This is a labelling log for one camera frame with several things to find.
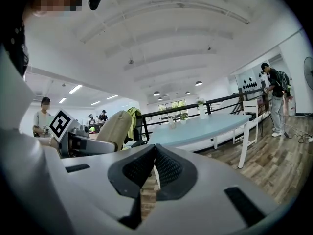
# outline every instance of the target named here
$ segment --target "white chair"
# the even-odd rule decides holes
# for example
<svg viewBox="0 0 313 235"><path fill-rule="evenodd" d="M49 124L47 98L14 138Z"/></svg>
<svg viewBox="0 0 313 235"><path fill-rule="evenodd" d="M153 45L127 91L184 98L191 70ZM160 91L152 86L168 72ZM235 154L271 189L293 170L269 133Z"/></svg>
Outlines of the white chair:
<svg viewBox="0 0 313 235"><path fill-rule="evenodd" d="M251 128L253 128L255 126L255 122L256 122L256 133L255 133L255 140L253 141L248 141L248 146L250 146L253 143L256 143L258 140L258 128L259 128L259 120L258 120L258 116L259 116L259 109L258 109L258 101L257 100L252 100L252 101L243 101L243 107L244 107L244 114L246 114L247 112L251 112L251 113L255 113L256 114L256 118L249 122L249 130ZM243 141L244 140L244 136L240 136L239 138L235 138L235 131L233 130L233 144L236 141Z"/></svg>

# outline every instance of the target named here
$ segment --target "light blue table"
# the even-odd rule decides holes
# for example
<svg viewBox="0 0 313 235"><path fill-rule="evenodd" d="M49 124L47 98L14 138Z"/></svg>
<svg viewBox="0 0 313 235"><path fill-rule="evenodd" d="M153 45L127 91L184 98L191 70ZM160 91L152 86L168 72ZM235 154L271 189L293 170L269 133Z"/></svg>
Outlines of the light blue table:
<svg viewBox="0 0 313 235"><path fill-rule="evenodd" d="M244 125L243 149L240 157L239 168L242 168L248 147L249 128L247 123L250 115L210 114L206 119L200 117L187 120L186 124L176 123L176 128L171 130L169 124L159 125L150 135L148 144L163 144L169 146L184 145L204 139L214 138L214 148L217 148L217 136L237 129Z"/></svg>

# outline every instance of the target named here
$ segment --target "potted plant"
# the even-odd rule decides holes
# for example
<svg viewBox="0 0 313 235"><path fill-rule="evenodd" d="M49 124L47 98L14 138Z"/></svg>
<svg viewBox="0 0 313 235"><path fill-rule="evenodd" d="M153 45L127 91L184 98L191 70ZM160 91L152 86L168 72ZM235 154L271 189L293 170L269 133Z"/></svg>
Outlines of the potted plant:
<svg viewBox="0 0 313 235"><path fill-rule="evenodd" d="M180 122L181 124L185 124L187 121L187 114L186 113L183 113L180 115Z"/></svg>
<svg viewBox="0 0 313 235"><path fill-rule="evenodd" d="M201 118L201 119L204 119L204 118L205 118L205 110L204 110L204 108L203 108L204 99L199 99L199 98L197 98L196 104L198 104L198 106L199 106L200 118Z"/></svg>

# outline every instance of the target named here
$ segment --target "wall fan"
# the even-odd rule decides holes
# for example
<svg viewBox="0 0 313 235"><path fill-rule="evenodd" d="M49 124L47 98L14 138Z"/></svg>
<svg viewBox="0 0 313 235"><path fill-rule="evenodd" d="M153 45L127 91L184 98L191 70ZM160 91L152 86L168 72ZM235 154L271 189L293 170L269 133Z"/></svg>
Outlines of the wall fan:
<svg viewBox="0 0 313 235"><path fill-rule="evenodd" d="M311 57L304 60L304 76L308 86L313 90L313 59Z"/></svg>

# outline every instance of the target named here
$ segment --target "fluorescent ceiling light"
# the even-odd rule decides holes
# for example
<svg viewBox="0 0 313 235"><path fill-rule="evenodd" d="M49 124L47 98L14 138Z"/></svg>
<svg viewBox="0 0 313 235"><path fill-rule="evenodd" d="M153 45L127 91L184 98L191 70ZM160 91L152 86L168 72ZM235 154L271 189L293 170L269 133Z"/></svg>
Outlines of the fluorescent ceiling light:
<svg viewBox="0 0 313 235"><path fill-rule="evenodd" d="M66 97L63 97L61 101L59 102L59 104L62 104L65 100L66 100Z"/></svg>
<svg viewBox="0 0 313 235"><path fill-rule="evenodd" d="M97 101L97 102L95 102L95 103L93 103L93 104L91 104L91 105L95 105L95 104L98 104L98 103L100 103L100 101Z"/></svg>
<svg viewBox="0 0 313 235"><path fill-rule="evenodd" d="M107 99L111 99L111 98L114 98L114 97L117 97L118 95L115 95L115 96L110 96L108 97Z"/></svg>
<svg viewBox="0 0 313 235"><path fill-rule="evenodd" d="M199 86L199 85L201 85L201 84L202 84L201 81L197 81L197 82L196 82L196 86Z"/></svg>
<svg viewBox="0 0 313 235"><path fill-rule="evenodd" d="M75 91L77 91L79 88L81 88L82 87L82 85L77 85L73 90L71 90L69 93L70 94L73 94Z"/></svg>

